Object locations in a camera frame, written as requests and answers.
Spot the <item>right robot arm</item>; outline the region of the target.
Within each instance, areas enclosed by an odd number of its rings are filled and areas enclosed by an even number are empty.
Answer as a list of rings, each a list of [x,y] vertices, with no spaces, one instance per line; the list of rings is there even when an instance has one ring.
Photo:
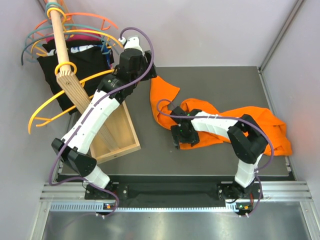
[[[190,147],[200,143],[200,133],[214,134],[230,141],[238,157],[237,171],[231,185],[219,190],[220,198],[228,203],[250,196],[256,171],[268,141],[261,128],[248,114],[237,119],[220,119],[199,109],[190,112],[176,107],[170,113],[176,124],[170,127],[173,144]]]

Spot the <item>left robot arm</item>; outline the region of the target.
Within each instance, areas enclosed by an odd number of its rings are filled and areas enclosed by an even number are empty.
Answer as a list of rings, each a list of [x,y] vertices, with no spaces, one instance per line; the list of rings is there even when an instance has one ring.
[[[122,37],[124,50],[115,71],[104,76],[91,102],[72,129],[62,139],[55,138],[51,146],[57,157],[90,184],[102,198],[114,191],[110,178],[88,155],[89,148],[110,115],[131,95],[140,81],[156,77],[151,50],[143,51],[138,36]]]

